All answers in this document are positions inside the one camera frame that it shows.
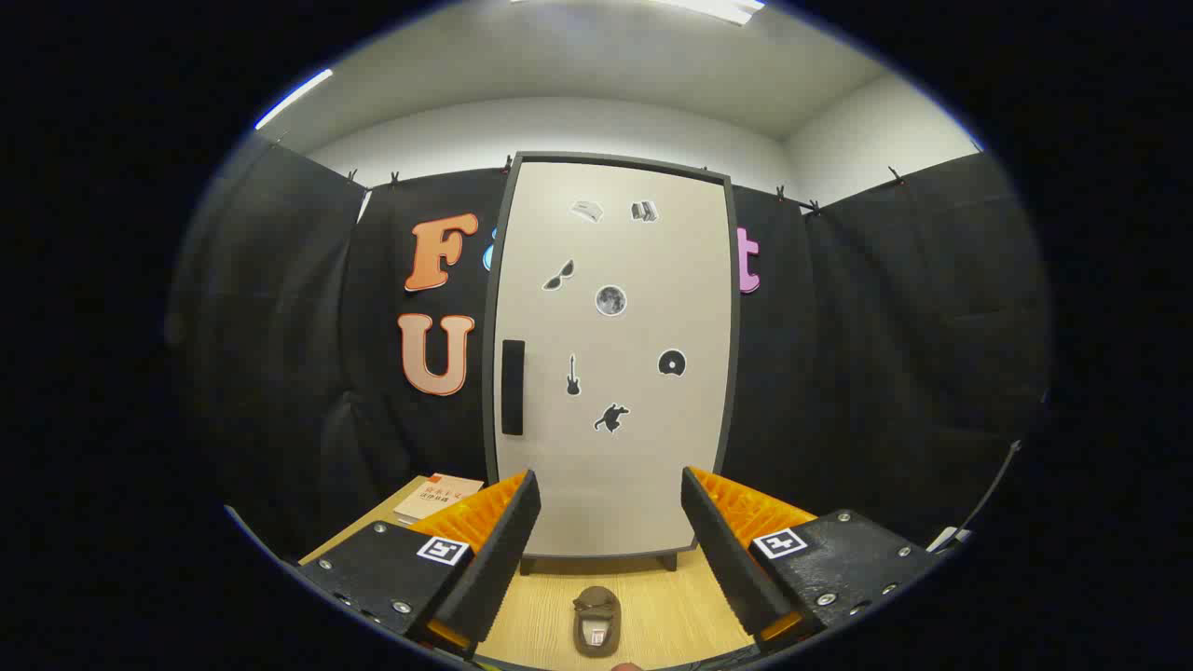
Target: white wall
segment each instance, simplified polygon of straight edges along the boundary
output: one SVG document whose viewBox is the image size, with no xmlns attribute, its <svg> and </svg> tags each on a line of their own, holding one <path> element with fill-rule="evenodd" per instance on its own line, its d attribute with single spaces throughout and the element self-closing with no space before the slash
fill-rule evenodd
<svg viewBox="0 0 1193 671">
<path fill-rule="evenodd" d="M 620 154 L 728 174 L 734 184 L 797 191 L 781 142 L 667 107 L 586 98 L 514 98 L 440 107 L 336 140 L 308 156 L 376 186 L 505 165 L 517 152 Z"/>
<path fill-rule="evenodd" d="M 894 179 L 973 154 L 969 133 L 896 74 L 834 101 L 787 138 L 786 193 L 827 205 Z"/>
</svg>

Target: wooden table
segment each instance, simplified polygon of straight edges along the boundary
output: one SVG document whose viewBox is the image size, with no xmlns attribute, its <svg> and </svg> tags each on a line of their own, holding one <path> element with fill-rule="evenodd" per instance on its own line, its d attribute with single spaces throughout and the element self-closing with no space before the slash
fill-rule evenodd
<svg viewBox="0 0 1193 671">
<path fill-rule="evenodd" d="M 415 478 L 299 564 L 311 561 L 377 519 L 401 524 L 394 507 L 425 480 Z M 571 634 L 571 599 L 591 585 L 608 587 L 622 602 L 622 642 L 613 655 L 600 659 L 576 652 Z M 493 629 L 476 654 L 497 664 L 503 660 L 561 671 L 608 671 L 622 661 L 649 670 L 707 659 L 753 642 L 697 547 L 679 553 L 674 572 L 653 558 L 536 560 L 533 573 L 514 574 Z"/>
</svg>

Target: black refrigerator handle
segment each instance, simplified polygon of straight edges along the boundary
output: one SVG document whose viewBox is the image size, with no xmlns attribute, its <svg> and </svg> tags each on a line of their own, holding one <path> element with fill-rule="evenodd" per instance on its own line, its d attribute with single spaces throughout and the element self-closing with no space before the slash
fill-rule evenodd
<svg viewBox="0 0 1193 671">
<path fill-rule="evenodd" d="M 501 432 L 521 436 L 525 340 L 501 341 Z"/>
</svg>

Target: cable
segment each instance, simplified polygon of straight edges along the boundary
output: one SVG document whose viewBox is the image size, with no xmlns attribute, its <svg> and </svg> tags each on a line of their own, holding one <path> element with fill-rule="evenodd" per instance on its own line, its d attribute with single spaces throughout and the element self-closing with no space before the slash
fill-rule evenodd
<svg viewBox="0 0 1193 671">
<path fill-rule="evenodd" d="M 1007 467 L 1010 466 L 1010 457 L 1015 456 L 1015 453 L 1018 453 L 1021 448 L 1022 448 L 1022 441 L 1015 441 L 1014 443 L 1010 443 L 1010 449 L 1007 451 L 1007 457 L 1002 460 L 1002 467 L 999 468 L 997 475 L 995 475 L 994 481 L 990 482 L 990 488 L 988 488 L 985 491 L 985 494 L 982 495 L 982 500 L 977 501 L 977 505 L 973 506 L 973 510 L 969 513 L 969 517 L 965 518 L 965 522 L 962 522 L 960 527 L 953 529 L 953 533 L 950 534 L 947 538 L 940 542 L 940 548 L 937 549 L 937 553 L 940 553 L 946 547 L 948 547 L 948 543 L 951 543 L 952 540 L 958 534 L 964 531 L 965 528 L 969 527 L 969 523 L 973 521 L 973 517 L 976 517 L 977 513 L 981 512 L 982 507 L 985 505 L 985 501 L 990 499 L 990 494 L 993 494 L 994 490 L 999 487 L 999 482 L 1002 480 L 1003 474 L 1007 473 Z"/>
</svg>

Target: small brown object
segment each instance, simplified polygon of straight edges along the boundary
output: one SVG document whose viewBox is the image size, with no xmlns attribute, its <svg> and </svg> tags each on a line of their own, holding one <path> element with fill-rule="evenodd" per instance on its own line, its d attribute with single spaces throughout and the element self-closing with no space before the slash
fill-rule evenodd
<svg viewBox="0 0 1193 671">
<path fill-rule="evenodd" d="M 576 650 L 585 657 L 608 657 L 622 640 L 622 603 L 605 587 L 588 587 L 571 601 Z"/>
</svg>

